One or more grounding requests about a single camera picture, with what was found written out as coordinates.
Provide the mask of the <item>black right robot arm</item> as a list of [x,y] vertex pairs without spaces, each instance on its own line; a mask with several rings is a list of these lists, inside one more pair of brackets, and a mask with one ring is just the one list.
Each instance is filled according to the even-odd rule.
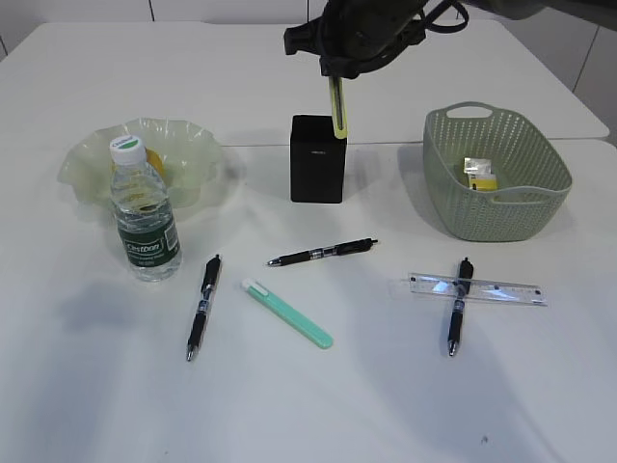
[[426,12],[424,1],[329,1],[315,19],[283,34],[287,55],[306,52],[319,58],[326,77],[355,79],[387,66],[428,31],[454,34],[469,24],[468,6],[511,20],[552,8],[607,29],[616,29],[614,1],[450,1]]

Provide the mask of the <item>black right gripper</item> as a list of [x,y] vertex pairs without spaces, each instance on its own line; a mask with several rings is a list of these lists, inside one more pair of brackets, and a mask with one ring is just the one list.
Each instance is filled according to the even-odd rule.
[[423,1],[329,1],[315,19],[283,34],[284,52],[319,58],[325,77],[356,79],[425,39]]

